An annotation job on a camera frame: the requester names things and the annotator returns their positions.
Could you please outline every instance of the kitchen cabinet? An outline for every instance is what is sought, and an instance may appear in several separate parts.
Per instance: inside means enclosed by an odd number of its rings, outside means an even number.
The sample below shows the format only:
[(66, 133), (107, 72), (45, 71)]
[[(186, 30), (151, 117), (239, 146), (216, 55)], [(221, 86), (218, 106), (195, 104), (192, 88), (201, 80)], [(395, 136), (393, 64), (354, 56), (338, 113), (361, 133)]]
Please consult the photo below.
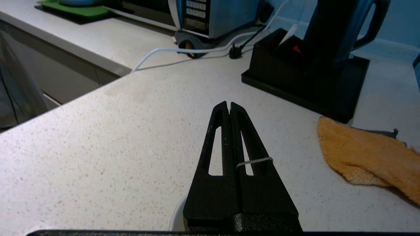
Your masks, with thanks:
[(60, 103), (100, 87), (95, 66), (12, 25), (3, 36), (39, 89)]
[(108, 83), (110, 83), (110, 82), (112, 82), (112, 81), (121, 77), (119, 75), (116, 75), (114, 73), (106, 71), (106, 70), (104, 70), (102, 68), (99, 68), (97, 66), (95, 67), (95, 70), (96, 70), (96, 75), (98, 76), (99, 84), (101, 86), (106, 85), (106, 84), (108, 84)]

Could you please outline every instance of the green tray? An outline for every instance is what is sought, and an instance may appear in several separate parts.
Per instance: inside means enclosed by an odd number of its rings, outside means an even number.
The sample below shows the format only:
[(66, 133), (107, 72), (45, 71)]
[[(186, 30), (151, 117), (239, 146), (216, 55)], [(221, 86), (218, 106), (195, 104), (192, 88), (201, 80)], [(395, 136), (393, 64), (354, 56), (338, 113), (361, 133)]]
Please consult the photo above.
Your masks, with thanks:
[(52, 8), (65, 12), (67, 14), (74, 14), (84, 18), (99, 18), (106, 16), (110, 11), (103, 6), (93, 6), (93, 7), (69, 7), (64, 6), (59, 3), (58, 0), (43, 0), (42, 6), (45, 8)]

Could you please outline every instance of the black base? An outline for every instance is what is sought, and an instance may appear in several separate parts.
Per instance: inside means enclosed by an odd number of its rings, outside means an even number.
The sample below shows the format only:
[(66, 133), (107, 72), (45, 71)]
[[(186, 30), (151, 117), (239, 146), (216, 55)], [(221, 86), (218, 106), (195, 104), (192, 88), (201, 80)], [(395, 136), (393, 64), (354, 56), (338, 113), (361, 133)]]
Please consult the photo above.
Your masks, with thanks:
[(325, 95), (326, 99), (322, 101), (315, 97), (313, 99), (310, 97), (302, 98), (284, 91), (281, 87), (266, 84), (249, 74), (249, 70), (242, 74), (242, 82), (328, 116), (336, 121), (347, 123), (353, 118), (369, 62), (368, 59), (356, 56), (349, 59), (343, 72), (337, 79), (335, 87), (329, 90), (328, 94)]

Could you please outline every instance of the microwave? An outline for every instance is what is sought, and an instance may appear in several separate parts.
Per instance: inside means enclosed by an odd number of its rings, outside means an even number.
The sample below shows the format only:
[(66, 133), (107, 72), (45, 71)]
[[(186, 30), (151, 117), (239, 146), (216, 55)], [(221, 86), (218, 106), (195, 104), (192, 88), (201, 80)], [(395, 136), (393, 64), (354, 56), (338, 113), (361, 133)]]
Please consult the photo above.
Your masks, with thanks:
[(255, 21), (259, 0), (103, 0), (112, 12), (208, 39)]

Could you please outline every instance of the orange cloth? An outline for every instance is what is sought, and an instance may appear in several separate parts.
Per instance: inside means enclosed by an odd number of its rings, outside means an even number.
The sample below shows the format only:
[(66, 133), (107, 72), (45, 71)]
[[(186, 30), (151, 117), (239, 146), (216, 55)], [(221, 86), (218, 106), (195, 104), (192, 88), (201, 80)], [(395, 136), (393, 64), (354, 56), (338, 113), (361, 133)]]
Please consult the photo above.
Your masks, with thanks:
[(420, 155), (393, 138), (321, 117), (319, 142), (327, 164), (351, 184), (395, 186), (420, 205)]

